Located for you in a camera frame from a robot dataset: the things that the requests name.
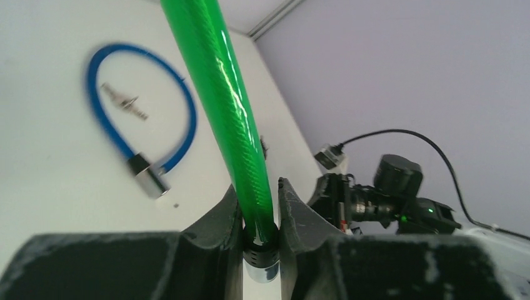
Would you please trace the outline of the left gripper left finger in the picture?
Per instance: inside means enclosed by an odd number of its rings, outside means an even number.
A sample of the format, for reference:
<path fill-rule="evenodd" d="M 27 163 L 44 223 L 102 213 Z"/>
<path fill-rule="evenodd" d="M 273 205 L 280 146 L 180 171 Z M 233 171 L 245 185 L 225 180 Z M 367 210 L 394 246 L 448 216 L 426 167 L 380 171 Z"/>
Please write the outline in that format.
<path fill-rule="evenodd" d="M 242 299 L 233 187 L 185 230 L 40 234 L 1 277 L 2 299 Z"/>

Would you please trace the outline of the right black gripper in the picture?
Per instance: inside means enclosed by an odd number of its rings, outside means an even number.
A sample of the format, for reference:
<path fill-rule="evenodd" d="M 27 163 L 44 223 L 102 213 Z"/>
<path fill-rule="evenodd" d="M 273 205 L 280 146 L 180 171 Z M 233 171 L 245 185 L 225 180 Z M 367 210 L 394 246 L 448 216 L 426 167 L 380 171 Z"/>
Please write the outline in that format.
<path fill-rule="evenodd" d="M 352 223 L 379 222 L 384 228 L 398 219 L 398 200 L 372 186 L 353 184 L 352 174 L 325 174 L 307 205 L 345 232 Z"/>

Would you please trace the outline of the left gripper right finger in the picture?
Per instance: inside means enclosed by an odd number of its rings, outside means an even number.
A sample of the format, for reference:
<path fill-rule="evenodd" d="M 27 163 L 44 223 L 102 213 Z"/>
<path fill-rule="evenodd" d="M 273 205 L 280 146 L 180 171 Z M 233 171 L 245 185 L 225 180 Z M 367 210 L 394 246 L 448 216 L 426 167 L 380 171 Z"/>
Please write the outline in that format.
<path fill-rule="evenodd" d="M 278 181 L 283 299 L 512 299 L 483 243 L 467 236 L 348 236 Z"/>

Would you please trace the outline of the blue cable lock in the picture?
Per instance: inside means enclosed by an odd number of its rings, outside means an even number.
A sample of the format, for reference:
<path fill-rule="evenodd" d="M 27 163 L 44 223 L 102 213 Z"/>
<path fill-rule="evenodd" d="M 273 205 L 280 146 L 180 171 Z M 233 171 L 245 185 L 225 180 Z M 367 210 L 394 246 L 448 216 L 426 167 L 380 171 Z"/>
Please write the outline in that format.
<path fill-rule="evenodd" d="M 99 90 L 101 89 L 101 85 L 98 84 L 99 67 L 108 56 L 118 52 L 132 53 L 159 65 L 161 69 L 172 77 L 177 87 L 181 90 L 187 105 L 188 119 L 185 135 L 171 152 L 154 164 L 148 161 L 143 153 L 134 151 L 126 139 L 121 136 L 111 118 L 106 114 L 99 95 Z M 92 55 L 86 68 L 84 80 L 87 98 L 96 120 L 126 160 L 128 169 L 136 182 L 152 199 L 157 199 L 167 194 L 170 186 L 164 181 L 163 175 L 172 171 L 183 160 L 192 146 L 198 128 L 196 102 L 184 78 L 166 60 L 152 51 L 135 44 L 117 42 L 103 46 Z"/>

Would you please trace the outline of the silver keys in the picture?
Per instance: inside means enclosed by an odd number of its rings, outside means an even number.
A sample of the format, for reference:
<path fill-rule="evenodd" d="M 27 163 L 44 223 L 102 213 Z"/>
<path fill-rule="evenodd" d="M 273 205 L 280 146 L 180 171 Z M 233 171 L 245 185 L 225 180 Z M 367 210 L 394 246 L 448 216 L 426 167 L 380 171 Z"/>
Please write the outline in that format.
<path fill-rule="evenodd" d="M 145 121 L 148 119 L 148 114 L 138 109 L 135 105 L 135 102 L 138 100 L 138 97 L 129 97 L 123 93 L 118 92 L 107 82 L 101 85 L 101 89 L 110 97 L 112 103 L 127 113 L 135 115 L 137 118 Z"/>

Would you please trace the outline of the green cable lock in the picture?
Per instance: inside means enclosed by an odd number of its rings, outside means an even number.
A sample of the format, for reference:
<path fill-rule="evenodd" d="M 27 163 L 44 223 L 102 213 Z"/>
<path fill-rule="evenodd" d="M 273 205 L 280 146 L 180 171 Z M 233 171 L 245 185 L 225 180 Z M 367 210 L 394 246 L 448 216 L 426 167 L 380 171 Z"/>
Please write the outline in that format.
<path fill-rule="evenodd" d="M 269 283 L 279 274 L 273 197 L 263 144 L 220 5 L 162 1 L 161 6 L 236 192 L 247 271 L 254 281 Z"/>

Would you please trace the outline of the orange padlock with keys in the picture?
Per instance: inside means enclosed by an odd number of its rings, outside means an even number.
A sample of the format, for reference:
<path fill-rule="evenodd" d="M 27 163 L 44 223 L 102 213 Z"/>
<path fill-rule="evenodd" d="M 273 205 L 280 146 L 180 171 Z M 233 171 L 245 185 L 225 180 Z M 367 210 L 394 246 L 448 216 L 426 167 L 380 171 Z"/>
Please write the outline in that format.
<path fill-rule="evenodd" d="M 266 160 L 268 158 L 268 150 L 269 150 L 269 148 L 267 147 L 267 145 L 266 145 L 266 143 L 264 141 L 264 136 L 260 136 L 259 140 L 260 140 L 260 143 L 261 143 L 261 148 L 262 148 L 262 153 L 263 153 L 264 159 Z"/>

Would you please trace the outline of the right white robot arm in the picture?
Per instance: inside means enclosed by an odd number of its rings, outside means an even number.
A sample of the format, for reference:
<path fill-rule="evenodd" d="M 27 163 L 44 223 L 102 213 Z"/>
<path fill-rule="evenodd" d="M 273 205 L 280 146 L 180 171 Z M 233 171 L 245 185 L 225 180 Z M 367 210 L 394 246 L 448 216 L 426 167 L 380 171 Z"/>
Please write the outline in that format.
<path fill-rule="evenodd" d="M 529 286 L 529 242 L 509 237 L 498 229 L 462 225 L 451 207 L 419 197 L 423 180 L 419 164 L 402 156 L 385 154 L 373 184 L 362 185 L 346 172 L 345 154 L 325 150 L 317 153 L 315 159 L 327 173 L 317 180 L 308 206 L 340 231 L 360 235 L 359 223 L 377 222 L 384 228 L 397 223 L 396 234 L 469 236 L 485 244 L 512 283 Z"/>

